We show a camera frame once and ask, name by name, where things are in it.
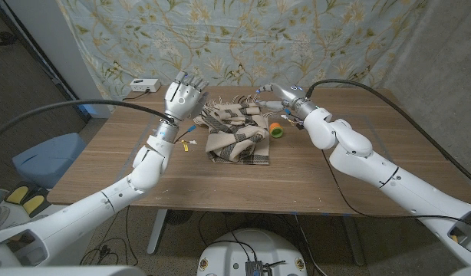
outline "wooden table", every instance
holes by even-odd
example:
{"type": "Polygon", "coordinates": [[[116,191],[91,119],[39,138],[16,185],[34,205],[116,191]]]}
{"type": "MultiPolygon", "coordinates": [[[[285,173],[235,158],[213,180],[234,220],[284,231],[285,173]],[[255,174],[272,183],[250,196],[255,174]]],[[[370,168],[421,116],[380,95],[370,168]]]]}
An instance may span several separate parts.
{"type": "MultiPolygon", "coordinates": [[[[254,87],[207,87],[210,97],[230,101],[255,93],[254,87]]],[[[163,109],[166,87],[134,103],[163,109]]],[[[392,101],[390,91],[380,90],[392,101]]],[[[333,118],[343,118],[371,140],[374,150],[438,189],[471,203],[471,187],[456,168],[429,144],[400,114],[362,89],[316,89],[313,101],[333,118]]],[[[263,100],[277,100],[270,93],[263,100]]],[[[156,128],[159,118],[118,107],[99,133],[48,196],[50,202],[71,204],[102,190],[127,175],[137,150],[156,128]]],[[[153,191],[132,205],[160,209],[299,214],[354,214],[346,206],[330,170],[306,130],[279,117],[284,136],[270,139],[270,165],[244,166],[213,163],[205,153],[208,130],[197,127],[186,140],[196,140],[189,152],[177,144],[166,174],[153,191]]],[[[180,133],[193,125],[181,123],[180,133]]],[[[350,204],[370,215],[406,215],[395,202],[373,186],[334,171],[350,204]]]]}

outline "floral backdrop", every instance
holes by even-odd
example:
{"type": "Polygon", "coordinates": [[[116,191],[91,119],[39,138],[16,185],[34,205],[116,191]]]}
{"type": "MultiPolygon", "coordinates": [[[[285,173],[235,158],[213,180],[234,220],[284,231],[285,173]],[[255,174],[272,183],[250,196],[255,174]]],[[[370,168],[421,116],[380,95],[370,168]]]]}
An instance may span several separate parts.
{"type": "Polygon", "coordinates": [[[185,69],[210,85],[377,86],[426,0],[57,0],[104,98],[185,69]]]}

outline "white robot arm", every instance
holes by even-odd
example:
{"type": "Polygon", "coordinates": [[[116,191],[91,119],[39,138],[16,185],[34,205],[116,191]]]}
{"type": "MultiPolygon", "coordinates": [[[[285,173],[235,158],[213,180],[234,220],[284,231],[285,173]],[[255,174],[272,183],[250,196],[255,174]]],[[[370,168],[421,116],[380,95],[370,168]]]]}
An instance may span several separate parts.
{"type": "MultiPolygon", "coordinates": [[[[267,84],[259,92],[271,91],[282,104],[304,120],[312,143],[320,150],[336,145],[331,165],[342,173],[369,182],[411,215],[440,215],[471,222],[471,204],[455,199],[391,163],[372,149],[365,136],[345,120],[331,122],[331,114],[305,98],[297,86],[267,84]]],[[[419,218],[464,264],[471,266],[471,226],[447,218],[419,218]]]]}
{"type": "Polygon", "coordinates": [[[106,189],[46,218],[0,231],[0,267],[42,266],[82,235],[95,229],[130,203],[145,196],[166,170],[179,130],[178,123],[197,116],[205,104],[208,85],[180,71],[165,96],[166,115],[139,150],[134,170],[106,189]]]}

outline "blue chair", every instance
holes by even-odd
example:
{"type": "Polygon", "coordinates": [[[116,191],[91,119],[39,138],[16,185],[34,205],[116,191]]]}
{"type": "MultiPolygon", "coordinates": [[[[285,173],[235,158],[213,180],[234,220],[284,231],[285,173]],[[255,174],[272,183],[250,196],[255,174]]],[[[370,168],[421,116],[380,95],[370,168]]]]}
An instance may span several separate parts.
{"type": "Polygon", "coordinates": [[[12,158],[24,181],[51,189],[65,174],[86,144],[77,133],[44,141],[12,158]]]}

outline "electrical cord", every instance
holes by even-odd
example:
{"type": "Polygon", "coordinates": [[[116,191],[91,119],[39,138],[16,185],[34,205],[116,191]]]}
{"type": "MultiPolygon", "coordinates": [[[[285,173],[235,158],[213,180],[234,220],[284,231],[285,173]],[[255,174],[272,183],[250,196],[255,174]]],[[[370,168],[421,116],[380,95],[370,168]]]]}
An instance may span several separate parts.
{"type": "MultiPolygon", "coordinates": [[[[210,244],[207,244],[205,238],[203,237],[202,230],[201,230],[201,223],[202,223],[203,217],[205,217],[205,215],[206,215],[207,213],[208,213],[208,211],[204,212],[204,213],[199,217],[199,220],[198,220],[198,233],[199,233],[199,237],[201,238],[203,244],[204,244],[206,247],[208,247],[208,246],[210,246],[210,245],[213,245],[213,244],[215,244],[215,243],[219,243],[219,242],[238,243],[239,245],[241,245],[242,249],[244,250],[244,252],[245,252],[245,254],[246,254],[247,258],[248,258],[248,261],[250,261],[249,254],[248,254],[248,252],[246,251],[246,249],[243,247],[243,245],[249,247],[249,248],[252,250],[252,254],[253,254],[253,257],[254,257],[255,261],[258,260],[258,257],[257,257],[257,255],[256,255],[256,251],[251,247],[251,245],[248,245],[247,243],[245,243],[245,242],[243,242],[243,241],[239,241],[239,240],[236,238],[236,236],[234,235],[234,233],[232,233],[232,235],[234,236],[235,241],[222,240],[222,241],[214,241],[214,242],[211,242],[210,244]]],[[[224,217],[225,217],[225,219],[226,219],[226,227],[227,227],[227,230],[229,230],[229,226],[228,226],[228,224],[227,224],[226,215],[225,215],[225,214],[223,214],[223,215],[224,215],[224,217]]]]}
{"type": "Polygon", "coordinates": [[[136,96],[136,97],[124,98],[124,99],[122,99],[122,100],[136,100],[136,99],[138,99],[139,97],[142,97],[143,95],[148,94],[149,92],[150,92],[150,89],[147,88],[147,89],[145,90],[145,92],[143,92],[142,94],[140,94],[140,95],[138,95],[138,96],[136,96]]]}
{"type": "Polygon", "coordinates": [[[127,243],[128,243],[128,246],[130,247],[130,252],[131,252],[133,258],[135,259],[135,264],[133,264],[133,266],[136,266],[136,265],[138,265],[138,258],[135,255],[135,253],[133,252],[133,249],[131,248],[130,236],[128,235],[128,214],[129,214],[129,212],[130,212],[130,206],[127,207],[127,215],[126,215],[126,218],[125,218],[125,232],[127,234],[127,243]]]}
{"type": "Polygon", "coordinates": [[[90,251],[88,251],[84,255],[84,257],[82,257],[80,265],[92,265],[93,262],[94,262],[95,255],[92,256],[92,259],[88,263],[85,260],[86,260],[87,256],[90,255],[93,252],[96,253],[96,252],[99,251],[99,261],[97,261],[96,265],[99,265],[100,261],[102,261],[108,255],[117,255],[117,253],[111,252],[110,248],[106,245],[106,243],[108,243],[110,241],[115,241],[115,240],[121,241],[123,243],[124,249],[125,249],[125,251],[124,251],[125,262],[128,265],[127,243],[122,238],[109,238],[109,239],[101,242],[99,245],[97,245],[96,248],[91,249],[90,251]]]}
{"type": "Polygon", "coordinates": [[[454,217],[447,216],[447,215],[402,215],[402,216],[390,216],[390,217],[388,217],[388,216],[364,214],[363,212],[360,212],[360,211],[356,210],[353,206],[351,206],[351,204],[348,202],[348,200],[346,200],[346,198],[344,197],[343,191],[341,191],[341,187],[338,184],[338,181],[336,180],[336,176],[334,175],[333,169],[331,168],[331,164],[329,163],[328,158],[324,154],[324,150],[321,149],[321,151],[322,151],[322,156],[324,157],[324,160],[326,160],[326,164],[328,164],[329,171],[331,172],[331,175],[333,176],[334,183],[336,184],[336,186],[338,188],[338,191],[340,192],[341,197],[344,200],[344,203],[346,203],[346,205],[348,205],[348,207],[350,207],[350,209],[355,211],[357,214],[360,214],[362,216],[366,216],[368,218],[374,218],[374,219],[420,219],[420,218],[452,219],[452,220],[455,220],[455,221],[458,221],[458,222],[463,222],[463,223],[471,226],[471,222],[468,222],[468,221],[466,221],[464,219],[461,219],[461,218],[454,218],[454,217]]]}
{"type": "Polygon", "coordinates": [[[121,102],[118,100],[69,100],[65,102],[60,102],[60,103],[52,103],[49,105],[45,105],[42,107],[35,108],[33,110],[29,110],[28,112],[25,112],[17,117],[14,117],[13,119],[9,120],[7,123],[3,124],[0,126],[0,136],[8,129],[11,127],[15,126],[16,124],[22,122],[23,120],[28,119],[29,117],[33,117],[34,115],[38,115],[40,113],[43,113],[45,111],[57,109],[60,107],[68,107],[72,105],[81,105],[81,104],[107,104],[107,105],[114,105],[114,106],[120,106],[120,107],[129,107],[133,108],[136,110],[144,111],[147,113],[151,113],[154,115],[157,115],[164,120],[173,123],[174,120],[172,118],[169,118],[168,116],[164,115],[163,113],[159,111],[155,111],[153,109],[147,108],[147,107],[142,107],[140,105],[134,104],[134,103],[125,103],[121,102]]]}
{"type": "Polygon", "coordinates": [[[91,253],[94,253],[94,255],[92,256],[92,259],[88,262],[89,265],[92,265],[92,263],[93,263],[93,261],[94,261],[94,258],[95,258],[95,256],[96,256],[95,253],[98,253],[98,252],[100,253],[100,255],[99,255],[99,261],[96,263],[96,265],[100,265],[100,264],[101,264],[101,261],[106,257],[106,256],[104,256],[104,254],[117,255],[117,254],[114,253],[114,252],[107,252],[107,253],[104,253],[104,250],[105,250],[105,249],[110,250],[109,248],[105,248],[105,249],[104,249],[104,247],[106,246],[106,245],[104,245],[104,244],[108,243],[109,241],[114,241],[114,240],[119,240],[119,241],[122,241],[122,242],[123,242],[124,248],[125,248],[124,254],[125,254],[125,262],[126,262],[126,264],[127,264],[127,265],[133,265],[133,266],[138,265],[138,258],[137,258],[137,256],[135,255],[135,252],[133,251],[133,248],[132,248],[131,243],[130,243],[130,236],[129,236],[129,233],[128,233],[128,215],[129,215],[129,213],[130,213],[130,206],[127,206],[126,212],[127,212],[127,214],[126,214],[126,218],[125,218],[125,220],[126,220],[126,221],[125,221],[125,230],[126,230],[125,232],[126,232],[126,235],[127,235],[127,240],[125,241],[124,239],[118,238],[118,237],[116,237],[116,238],[109,238],[108,240],[105,240],[106,237],[107,237],[107,234],[108,234],[109,231],[111,230],[111,227],[113,226],[114,222],[116,221],[116,218],[117,218],[118,215],[120,214],[120,213],[117,213],[116,216],[114,217],[113,221],[111,222],[109,228],[107,229],[106,234],[104,234],[103,240],[102,240],[94,249],[91,249],[90,251],[88,251],[88,252],[84,255],[84,257],[82,258],[81,263],[80,263],[81,265],[85,265],[85,264],[86,264],[86,262],[85,262],[84,260],[85,260],[85,258],[86,258],[88,255],[90,255],[91,253]],[[127,249],[128,249],[128,248],[130,249],[130,253],[132,254],[133,258],[135,259],[135,263],[134,263],[134,264],[129,264],[129,261],[128,261],[128,252],[127,252],[127,249]]]}
{"type": "Polygon", "coordinates": [[[181,134],[181,136],[177,137],[177,139],[174,141],[174,143],[177,143],[183,136],[185,136],[187,133],[190,133],[196,129],[196,125],[192,125],[185,133],[181,134]]]}
{"type": "Polygon", "coordinates": [[[236,234],[234,234],[234,231],[229,228],[229,223],[227,222],[227,215],[224,214],[224,213],[222,213],[222,214],[223,214],[223,216],[224,216],[224,218],[225,218],[225,220],[226,220],[226,228],[227,228],[227,231],[230,231],[230,232],[232,233],[232,237],[234,237],[235,241],[238,242],[239,245],[241,245],[242,250],[244,250],[245,255],[248,257],[248,261],[251,261],[251,260],[249,259],[249,254],[248,254],[248,252],[245,250],[244,246],[242,246],[242,243],[236,238],[236,234]]]}
{"type": "Polygon", "coordinates": [[[256,251],[251,247],[251,245],[248,245],[248,244],[246,244],[246,243],[243,242],[243,241],[230,241],[230,240],[213,241],[213,242],[210,243],[208,246],[213,245],[213,244],[215,244],[215,243],[220,243],[220,242],[231,242],[231,243],[239,244],[239,245],[241,245],[241,246],[242,246],[242,245],[245,245],[245,246],[249,247],[249,248],[252,250],[253,258],[255,259],[255,261],[258,261],[258,257],[256,256],[256,251]]]}
{"type": "Polygon", "coordinates": [[[324,272],[324,271],[318,266],[318,264],[315,262],[314,256],[312,256],[311,247],[309,246],[309,242],[308,242],[308,240],[307,240],[307,237],[305,236],[304,229],[302,229],[302,226],[300,225],[300,222],[298,221],[297,215],[294,215],[294,217],[295,217],[295,221],[297,222],[298,227],[300,228],[300,232],[302,233],[302,237],[304,237],[305,244],[307,245],[307,250],[308,250],[308,252],[309,252],[309,255],[311,256],[312,263],[313,263],[314,266],[318,269],[318,272],[321,273],[321,275],[323,275],[323,276],[328,276],[328,275],[326,274],[326,272],[324,272]]]}
{"type": "Polygon", "coordinates": [[[305,97],[310,98],[312,95],[312,91],[314,90],[315,87],[317,87],[319,84],[326,84],[326,83],[339,83],[339,84],[350,84],[354,85],[356,87],[363,88],[369,92],[371,92],[373,95],[377,96],[380,98],[382,101],[384,101],[386,104],[390,105],[392,108],[394,108],[399,114],[401,114],[408,122],[411,123],[411,125],[417,129],[427,140],[436,147],[437,150],[439,150],[442,155],[449,160],[460,172],[462,172],[467,178],[471,180],[471,173],[464,168],[460,163],[457,162],[439,143],[435,141],[434,138],[432,138],[428,133],[417,123],[411,118],[406,112],[404,112],[400,107],[398,107],[395,103],[387,99],[384,95],[380,94],[376,90],[374,90],[372,87],[368,87],[365,84],[358,83],[356,81],[352,80],[339,80],[339,79],[329,79],[329,80],[320,80],[314,84],[312,84],[305,97]]]}

